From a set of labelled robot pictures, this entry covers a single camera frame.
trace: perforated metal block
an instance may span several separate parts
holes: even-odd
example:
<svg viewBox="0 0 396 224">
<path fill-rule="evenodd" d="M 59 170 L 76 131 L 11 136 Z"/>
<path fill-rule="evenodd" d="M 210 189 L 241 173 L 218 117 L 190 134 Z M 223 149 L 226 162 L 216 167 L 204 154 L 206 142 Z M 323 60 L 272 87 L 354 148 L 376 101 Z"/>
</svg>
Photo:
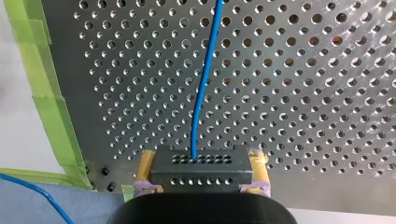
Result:
<svg viewBox="0 0 396 224">
<path fill-rule="evenodd" d="M 245 147 L 201 150 L 196 160 L 189 151 L 159 146 L 151 167 L 150 181 L 166 192 L 239 192 L 251 184 L 253 170 Z"/>
<path fill-rule="evenodd" d="M 132 184 L 144 148 L 188 149 L 214 1 L 43 5 L 98 190 Z M 224 0 L 198 148 L 261 148 L 286 206 L 396 215 L 395 7 Z"/>
</svg>

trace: small hole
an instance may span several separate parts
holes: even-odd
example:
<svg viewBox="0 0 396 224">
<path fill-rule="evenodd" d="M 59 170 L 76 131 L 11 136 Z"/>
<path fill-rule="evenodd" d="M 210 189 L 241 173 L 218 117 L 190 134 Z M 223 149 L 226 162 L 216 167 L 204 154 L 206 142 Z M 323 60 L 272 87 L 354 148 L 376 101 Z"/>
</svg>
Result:
<svg viewBox="0 0 396 224">
<path fill-rule="evenodd" d="M 309 39 L 309 45 L 316 46 L 319 43 L 319 38 L 317 38 L 316 36 L 313 36 Z"/>
<path fill-rule="evenodd" d="M 285 66 L 287 66 L 287 67 L 291 67 L 291 66 L 293 66 L 294 65 L 294 60 L 293 59 L 287 59 L 287 60 L 285 60 Z"/>
<path fill-rule="evenodd" d="M 136 0 L 136 4 L 139 7 L 144 7 L 146 5 L 146 0 Z"/>
<path fill-rule="evenodd" d="M 311 4 L 305 3 L 303 4 L 303 11 L 309 11 L 311 10 Z"/>
<path fill-rule="evenodd" d="M 190 22 L 188 19 L 186 19 L 186 18 L 180 19 L 179 25 L 181 28 L 186 28 L 189 26 L 189 24 L 190 24 Z"/>
<path fill-rule="evenodd" d="M 264 40 L 264 45 L 267 48 L 272 47 L 274 45 L 274 39 L 273 38 L 266 38 Z"/>
<path fill-rule="evenodd" d="M 286 5 L 280 5 L 279 8 L 277 9 L 280 12 L 285 12 L 286 10 L 288 10 L 288 6 Z"/>
<path fill-rule="evenodd" d="M 177 3 L 178 3 L 180 6 L 184 6 L 184 5 L 186 5 L 187 0 L 177 0 Z"/>
<path fill-rule="evenodd" d="M 361 22 L 368 22 L 372 19 L 373 15 L 370 12 L 364 12 L 361 15 Z"/>
<path fill-rule="evenodd" d="M 121 28 L 124 30 L 127 30 L 131 27 L 131 23 L 129 23 L 127 20 L 124 20 L 121 22 Z"/>
<path fill-rule="evenodd" d="M 107 2 L 105 0 L 99 0 L 98 1 L 98 7 L 103 9 L 107 7 Z"/>
<path fill-rule="evenodd" d="M 315 14 L 312 17 L 312 22 L 313 23 L 320 23 L 322 21 L 322 16 L 320 14 Z"/>
<path fill-rule="evenodd" d="M 387 20 L 387 22 L 396 22 L 396 11 L 389 12 L 385 17 L 385 20 Z"/>
<path fill-rule="evenodd" d="M 308 60 L 306 61 L 306 65 L 307 65 L 308 67 L 315 66 L 315 64 L 317 64 L 317 61 L 316 61 L 315 59 L 313 59 L 313 58 L 310 58 L 310 59 L 308 59 Z"/>
<path fill-rule="evenodd" d="M 298 22 L 298 16 L 297 15 L 291 15 L 291 16 L 289 16 L 289 23 L 290 24 L 295 24 L 295 23 L 297 23 Z"/>
<path fill-rule="evenodd" d="M 177 184 L 177 179 L 176 178 L 172 178 L 171 179 L 171 185 L 176 185 Z"/>
<path fill-rule="evenodd" d="M 265 59 L 262 63 L 262 65 L 264 65 L 264 67 L 271 67 L 272 65 L 272 60 L 271 59 Z"/>
<path fill-rule="evenodd" d="M 384 45 L 384 46 L 390 44 L 391 41 L 392 41 L 392 38 L 390 38 L 387 35 L 382 36 L 381 39 L 379 40 L 381 45 Z"/>
<path fill-rule="evenodd" d="M 288 40 L 286 41 L 286 45 L 288 47 L 294 46 L 296 44 L 296 39 L 294 37 L 290 37 L 288 38 Z"/>
<path fill-rule="evenodd" d="M 335 3 L 334 2 L 330 2 L 329 4 L 327 4 L 326 9 L 328 11 L 332 11 L 335 9 Z"/>
<path fill-rule="evenodd" d="M 163 28 L 163 29 L 167 28 L 167 27 L 169 26 L 168 20 L 166 20 L 166 19 L 160 20 L 160 26 L 161 26 L 161 28 Z"/>
<path fill-rule="evenodd" d="M 221 25 L 224 27 L 229 26 L 230 24 L 231 24 L 231 19 L 229 17 L 224 17 L 221 20 Z"/>
<path fill-rule="evenodd" d="M 243 45 L 245 48 L 250 47 L 250 46 L 251 46 L 251 39 L 250 39 L 250 38 L 245 38 L 244 41 L 242 42 L 242 45 Z"/>
<path fill-rule="evenodd" d="M 79 1 L 79 7 L 81 9 L 87 9 L 88 8 L 88 3 L 87 1 Z"/>
<path fill-rule="evenodd" d="M 264 7 L 263 6 L 256 6 L 256 13 L 263 13 L 263 12 L 264 12 Z"/>
<path fill-rule="evenodd" d="M 149 28 L 149 22 L 147 20 L 140 21 L 140 27 L 142 27 L 143 29 Z"/>
<path fill-rule="evenodd" d="M 251 17 L 249 17 L 249 16 L 246 16 L 244 18 L 244 22 L 243 23 L 244 23 L 244 25 L 249 26 L 249 25 L 251 25 L 251 23 L 253 23 L 253 19 Z"/>
<path fill-rule="evenodd" d="M 272 24 L 274 24 L 274 22 L 275 22 L 275 17 L 272 16 L 272 15 L 267 16 L 267 18 L 265 19 L 265 22 L 266 22 L 268 25 L 272 25 Z"/>
<path fill-rule="evenodd" d="M 346 21 L 347 20 L 347 15 L 346 14 L 344 14 L 344 13 L 340 13 L 340 14 L 338 14 L 336 17 L 335 17 L 335 20 L 336 21 L 338 21 L 338 22 L 344 22 L 344 21 Z"/>
<path fill-rule="evenodd" d="M 117 6 L 118 7 L 125 7 L 125 0 L 117 0 Z"/>
<path fill-rule="evenodd" d="M 343 38 L 342 38 L 341 36 L 337 35 L 337 36 L 335 36 L 335 37 L 332 39 L 332 43 L 333 43 L 335 46 L 341 45 L 341 44 L 343 43 Z"/>
</svg>

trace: green masking tape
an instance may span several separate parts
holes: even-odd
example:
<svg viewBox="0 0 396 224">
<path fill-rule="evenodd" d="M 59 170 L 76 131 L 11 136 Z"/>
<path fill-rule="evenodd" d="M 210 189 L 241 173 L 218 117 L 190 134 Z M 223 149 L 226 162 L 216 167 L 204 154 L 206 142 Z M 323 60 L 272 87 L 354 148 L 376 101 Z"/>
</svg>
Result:
<svg viewBox="0 0 396 224">
<path fill-rule="evenodd" d="M 35 106 L 65 175 L 12 169 L 0 169 L 0 172 L 36 182 L 91 189 L 67 105 L 59 88 L 50 54 L 50 32 L 41 1 L 6 0 L 5 5 L 20 47 Z"/>
</svg>

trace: perforated metal sheet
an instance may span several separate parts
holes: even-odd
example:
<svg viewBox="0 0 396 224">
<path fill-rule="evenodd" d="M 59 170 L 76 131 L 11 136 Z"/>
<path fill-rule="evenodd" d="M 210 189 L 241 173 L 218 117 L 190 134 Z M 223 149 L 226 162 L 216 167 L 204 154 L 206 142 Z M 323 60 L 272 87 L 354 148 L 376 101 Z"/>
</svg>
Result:
<svg viewBox="0 0 396 224">
<path fill-rule="evenodd" d="M 144 148 L 189 148 L 214 1 L 43 5 L 98 190 L 132 184 Z M 224 0 L 198 147 L 263 149 L 286 206 L 396 215 L 395 7 Z"/>
</svg>

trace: blue wire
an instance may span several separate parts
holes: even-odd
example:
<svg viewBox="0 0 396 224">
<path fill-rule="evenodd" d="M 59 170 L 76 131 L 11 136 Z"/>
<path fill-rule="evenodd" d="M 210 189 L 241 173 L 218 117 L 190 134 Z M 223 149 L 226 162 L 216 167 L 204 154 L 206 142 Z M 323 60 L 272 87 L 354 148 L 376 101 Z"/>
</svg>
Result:
<svg viewBox="0 0 396 224">
<path fill-rule="evenodd" d="M 36 191 L 37 193 L 43 195 L 49 201 L 50 205 L 52 205 L 52 207 L 55 208 L 55 210 L 59 213 L 59 215 L 61 215 L 61 217 L 64 219 L 64 221 L 66 221 L 67 224 L 74 224 L 72 219 L 66 214 L 66 212 L 62 209 L 62 207 L 55 202 L 55 200 L 52 198 L 52 196 L 50 196 L 50 194 L 48 194 L 45 190 L 43 190 L 39 186 L 28 183 L 21 179 L 12 177 L 10 175 L 0 174 L 0 179 L 5 179 L 5 180 L 13 182 L 15 184 L 19 184 L 21 186 L 24 186 L 28 189 L 32 189 L 32 190 Z"/>
<path fill-rule="evenodd" d="M 195 160 L 197 158 L 197 135 L 198 135 L 198 123 L 201 112 L 201 104 L 204 100 L 205 89 L 207 78 L 209 77 L 210 66 L 213 59 L 213 51 L 215 50 L 216 41 L 219 34 L 219 26 L 221 20 L 223 4 L 222 0 L 216 0 L 215 15 L 212 22 L 212 30 L 210 31 L 209 45 L 207 46 L 204 72 L 201 76 L 201 82 L 199 84 L 197 100 L 195 101 L 194 113 L 192 116 L 192 126 L 191 126 L 191 156 Z"/>
</svg>

